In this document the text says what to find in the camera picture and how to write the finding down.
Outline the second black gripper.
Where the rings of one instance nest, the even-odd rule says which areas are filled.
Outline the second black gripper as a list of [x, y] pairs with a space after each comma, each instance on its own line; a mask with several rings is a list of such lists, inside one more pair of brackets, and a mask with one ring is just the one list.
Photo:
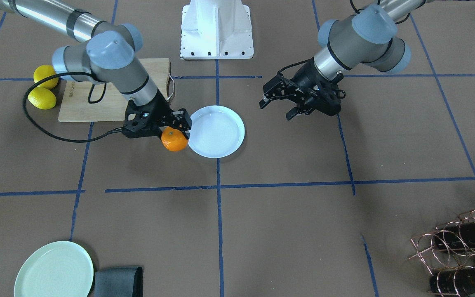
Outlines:
[[147, 104], [138, 106], [128, 100], [124, 126], [121, 133], [128, 138], [160, 137], [160, 127], [169, 123], [172, 109], [162, 93], [157, 90], [154, 98]]

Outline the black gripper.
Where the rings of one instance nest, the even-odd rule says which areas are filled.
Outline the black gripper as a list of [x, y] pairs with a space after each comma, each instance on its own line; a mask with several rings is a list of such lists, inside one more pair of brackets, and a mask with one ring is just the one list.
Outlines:
[[290, 109], [285, 118], [287, 121], [292, 120], [299, 115], [309, 115], [313, 111], [319, 111], [328, 116], [335, 116], [341, 111], [341, 99], [337, 96], [337, 85], [326, 79], [316, 68], [314, 59], [306, 60], [303, 66], [296, 72], [293, 77], [293, 83], [301, 87], [304, 92], [311, 95], [311, 106], [293, 107]]

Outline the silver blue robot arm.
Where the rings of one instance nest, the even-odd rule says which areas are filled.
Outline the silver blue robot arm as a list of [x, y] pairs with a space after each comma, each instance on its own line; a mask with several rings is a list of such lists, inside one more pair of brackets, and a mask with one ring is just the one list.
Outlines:
[[359, 64], [373, 67], [381, 73], [399, 73], [411, 59], [411, 49], [397, 37], [401, 18], [421, 6], [424, 0], [374, 0], [353, 15], [331, 19], [319, 30], [322, 49], [302, 62], [292, 79], [286, 81], [296, 107], [285, 115], [320, 111], [335, 116], [341, 111], [345, 92], [338, 83], [345, 73]]

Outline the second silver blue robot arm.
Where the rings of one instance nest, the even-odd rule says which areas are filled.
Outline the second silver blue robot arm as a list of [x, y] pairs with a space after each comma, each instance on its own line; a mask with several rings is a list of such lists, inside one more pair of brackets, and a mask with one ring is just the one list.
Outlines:
[[67, 80], [113, 84], [128, 101], [122, 128], [125, 137], [160, 137], [161, 127], [172, 122], [169, 103], [136, 58], [143, 40], [133, 25], [113, 25], [60, 0], [0, 0], [0, 9], [79, 42], [57, 49], [53, 68], [56, 73], [67, 73]]

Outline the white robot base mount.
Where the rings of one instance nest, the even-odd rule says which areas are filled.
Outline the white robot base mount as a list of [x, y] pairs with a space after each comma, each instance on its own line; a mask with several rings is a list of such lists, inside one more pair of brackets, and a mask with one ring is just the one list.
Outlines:
[[241, 0], [191, 0], [183, 6], [181, 59], [236, 60], [253, 56], [251, 12]]

